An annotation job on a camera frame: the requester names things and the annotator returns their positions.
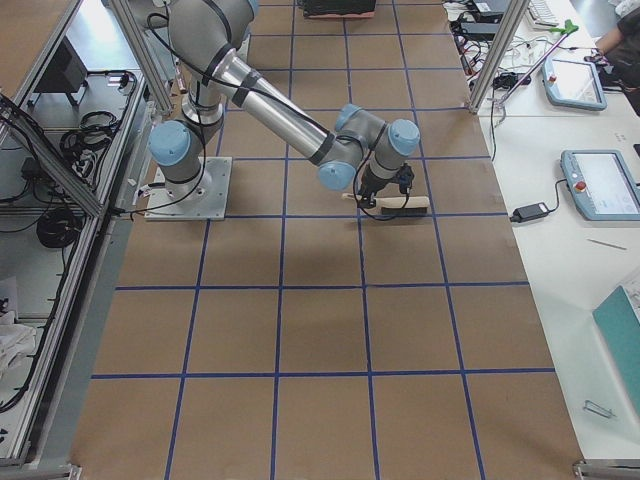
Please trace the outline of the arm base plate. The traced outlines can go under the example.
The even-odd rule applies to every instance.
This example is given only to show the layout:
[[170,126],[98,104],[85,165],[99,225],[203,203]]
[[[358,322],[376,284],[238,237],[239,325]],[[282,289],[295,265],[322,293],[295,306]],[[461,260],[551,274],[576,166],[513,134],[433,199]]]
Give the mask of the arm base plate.
[[200,157],[204,173],[185,184],[167,181],[160,167],[154,181],[163,186],[153,188],[148,196],[144,216],[153,221],[222,221],[226,216],[231,157]]

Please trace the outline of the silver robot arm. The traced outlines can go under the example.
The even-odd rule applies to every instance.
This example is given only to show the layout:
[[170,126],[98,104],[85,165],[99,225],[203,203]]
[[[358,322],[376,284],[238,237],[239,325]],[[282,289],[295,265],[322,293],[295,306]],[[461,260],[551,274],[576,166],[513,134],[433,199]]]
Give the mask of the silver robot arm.
[[259,11],[256,1],[136,1],[137,23],[167,27],[163,46],[191,73],[181,117],[155,127],[149,149],[169,195],[196,198],[205,187],[199,154],[221,127],[223,98],[248,112],[318,169],[328,189],[353,198],[358,207],[380,208],[384,219],[428,206],[411,194],[414,174],[406,160],[420,142],[410,120],[384,121],[345,105],[328,130],[272,86],[238,55]]

